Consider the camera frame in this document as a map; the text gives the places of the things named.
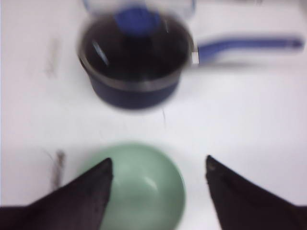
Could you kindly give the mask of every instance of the smudge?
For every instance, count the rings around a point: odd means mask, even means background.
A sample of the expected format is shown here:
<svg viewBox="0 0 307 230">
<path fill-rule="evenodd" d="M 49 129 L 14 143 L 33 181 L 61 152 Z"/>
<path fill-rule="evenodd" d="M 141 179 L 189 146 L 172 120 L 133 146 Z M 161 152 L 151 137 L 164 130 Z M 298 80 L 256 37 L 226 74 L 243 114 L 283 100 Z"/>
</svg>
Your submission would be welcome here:
<svg viewBox="0 0 307 230">
<path fill-rule="evenodd" d="M 49 46 L 49 54 L 46 64 L 45 73 L 48 78 L 55 78 L 57 75 L 58 68 L 58 59 L 59 59 L 59 51 L 60 51 L 60 40 L 57 38 L 51 39 Z"/>
<path fill-rule="evenodd" d="M 35 68 L 33 65 L 35 64 L 36 64 L 35 61 L 31 60 L 31 58 L 28 60 L 28 63 L 25 68 L 25 72 L 29 78 L 31 78 L 34 75 Z"/>
<path fill-rule="evenodd" d="M 61 186 L 63 170 L 65 162 L 65 153 L 61 150 L 57 151 L 57 158 L 54 161 L 51 189 L 52 191 L 57 190 Z"/>
<path fill-rule="evenodd" d="M 45 153 L 47 156 L 49 156 L 49 158 L 52 160 L 52 162 L 54 162 L 52 155 L 46 150 L 46 149 L 42 149 L 43 153 Z"/>
<path fill-rule="evenodd" d="M 163 114 L 163 124 L 164 124 L 164 128 L 166 128 L 166 116 L 165 116 L 164 109 L 162 109 L 162 114 Z"/>
</svg>

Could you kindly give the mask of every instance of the pot lid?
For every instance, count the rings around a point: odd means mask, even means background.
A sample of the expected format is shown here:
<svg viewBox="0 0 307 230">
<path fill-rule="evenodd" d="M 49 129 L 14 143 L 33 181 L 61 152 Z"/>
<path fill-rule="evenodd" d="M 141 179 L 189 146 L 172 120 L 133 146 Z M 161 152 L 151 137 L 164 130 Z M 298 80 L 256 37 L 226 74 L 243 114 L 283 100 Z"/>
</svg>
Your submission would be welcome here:
<svg viewBox="0 0 307 230">
<path fill-rule="evenodd" d="M 144 82 L 181 70 L 191 47 L 176 19 L 134 6 L 98 18 L 85 32 L 80 59 L 95 77 Z"/>
<path fill-rule="evenodd" d="M 82 0 L 86 10 L 94 16 L 120 11 L 131 5 L 144 5 L 154 11 L 181 19 L 194 15 L 196 0 Z"/>
</svg>

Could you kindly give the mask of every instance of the blue handle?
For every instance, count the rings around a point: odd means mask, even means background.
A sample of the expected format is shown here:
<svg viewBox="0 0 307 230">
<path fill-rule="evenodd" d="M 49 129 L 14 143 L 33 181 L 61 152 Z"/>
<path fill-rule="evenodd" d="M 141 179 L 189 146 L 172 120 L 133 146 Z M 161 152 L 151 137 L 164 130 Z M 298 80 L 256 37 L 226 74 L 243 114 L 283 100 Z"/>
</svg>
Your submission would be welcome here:
<svg viewBox="0 0 307 230">
<path fill-rule="evenodd" d="M 300 38 L 231 38 L 209 43 L 198 47 L 199 62 L 205 62 L 216 54 L 228 49 L 273 48 L 301 49 L 304 42 Z"/>
</svg>

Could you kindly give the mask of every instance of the blue lid handle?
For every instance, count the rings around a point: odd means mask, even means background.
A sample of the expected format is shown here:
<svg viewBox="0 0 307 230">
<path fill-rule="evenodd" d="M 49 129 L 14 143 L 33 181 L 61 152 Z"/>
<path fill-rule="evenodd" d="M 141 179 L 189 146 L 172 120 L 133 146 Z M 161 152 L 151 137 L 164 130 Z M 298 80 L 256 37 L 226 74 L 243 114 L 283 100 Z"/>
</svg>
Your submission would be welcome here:
<svg viewBox="0 0 307 230">
<path fill-rule="evenodd" d="M 146 6 L 136 5 L 125 8 L 114 16 L 119 29 L 130 36 L 147 36 L 160 25 L 161 19 L 157 12 L 152 12 Z"/>
<path fill-rule="evenodd" d="M 198 47 L 199 62 L 205 62 L 229 49 L 302 49 L 304 41 L 298 37 L 228 38 Z"/>
</svg>

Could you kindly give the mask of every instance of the green bowl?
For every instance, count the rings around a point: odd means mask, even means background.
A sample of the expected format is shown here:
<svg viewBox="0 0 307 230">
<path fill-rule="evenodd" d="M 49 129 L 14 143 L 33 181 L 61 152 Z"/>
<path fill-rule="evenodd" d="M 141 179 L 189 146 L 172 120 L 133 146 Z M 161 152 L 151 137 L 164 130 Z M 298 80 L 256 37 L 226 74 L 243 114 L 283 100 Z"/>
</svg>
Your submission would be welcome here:
<svg viewBox="0 0 307 230">
<path fill-rule="evenodd" d="M 112 146 L 95 155 L 113 162 L 114 179 L 101 230 L 173 230 L 185 206 L 183 179 L 159 150 L 136 143 Z"/>
</svg>

